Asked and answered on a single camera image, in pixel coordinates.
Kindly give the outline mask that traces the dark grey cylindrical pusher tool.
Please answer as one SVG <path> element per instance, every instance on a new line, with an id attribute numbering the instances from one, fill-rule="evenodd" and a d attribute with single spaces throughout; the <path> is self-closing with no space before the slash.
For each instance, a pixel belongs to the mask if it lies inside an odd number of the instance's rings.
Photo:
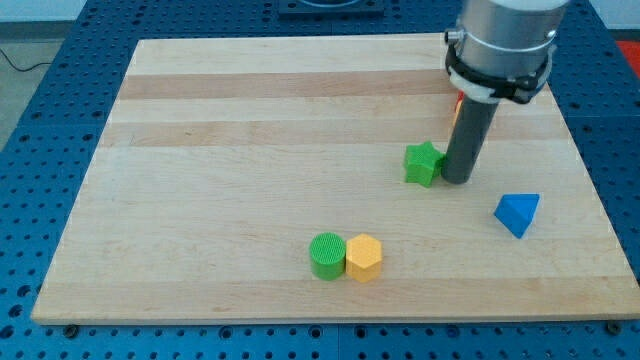
<path id="1" fill-rule="evenodd" d="M 464 184 L 470 179 L 497 108 L 497 103 L 462 97 L 441 172 L 447 182 Z"/>

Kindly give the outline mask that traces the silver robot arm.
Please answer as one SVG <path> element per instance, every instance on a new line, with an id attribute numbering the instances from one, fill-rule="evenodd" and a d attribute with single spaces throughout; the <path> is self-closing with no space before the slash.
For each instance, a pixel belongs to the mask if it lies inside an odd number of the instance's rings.
<path id="1" fill-rule="evenodd" d="M 469 0 L 444 33 L 445 70 L 462 92 L 442 177 L 466 183 L 501 101 L 529 103 L 553 67 L 568 0 Z"/>

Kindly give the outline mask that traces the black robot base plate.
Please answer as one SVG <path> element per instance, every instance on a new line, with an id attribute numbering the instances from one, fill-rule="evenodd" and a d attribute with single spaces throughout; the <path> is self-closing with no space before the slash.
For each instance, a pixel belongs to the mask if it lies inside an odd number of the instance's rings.
<path id="1" fill-rule="evenodd" d="M 280 18 L 307 16 L 380 15 L 383 0 L 279 0 Z"/>

